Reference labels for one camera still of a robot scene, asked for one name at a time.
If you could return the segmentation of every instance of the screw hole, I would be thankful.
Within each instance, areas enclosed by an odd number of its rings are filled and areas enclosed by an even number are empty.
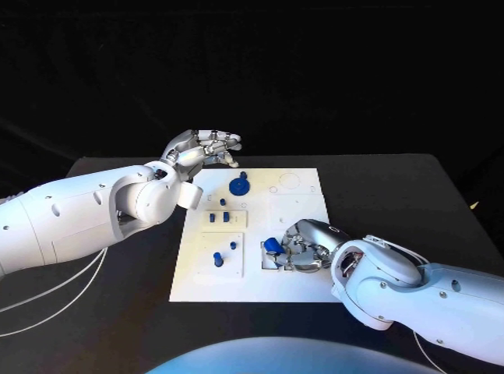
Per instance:
[[[460,285],[459,285],[459,282],[453,279],[450,281],[450,289],[455,291],[455,292],[459,292],[460,291]]]

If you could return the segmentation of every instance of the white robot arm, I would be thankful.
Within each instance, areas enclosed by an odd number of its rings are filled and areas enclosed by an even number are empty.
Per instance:
[[[195,209],[201,189],[187,180],[203,164],[237,166],[226,150],[239,142],[187,130],[158,161],[57,180],[0,203],[0,276],[99,251],[164,222],[175,205]]]
[[[427,263],[374,236],[350,240],[315,220],[295,223],[275,244],[265,248],[279,265],[329,269],[331,293],[365,326],[403,323],[430,343],[504,366],[504,278]]]

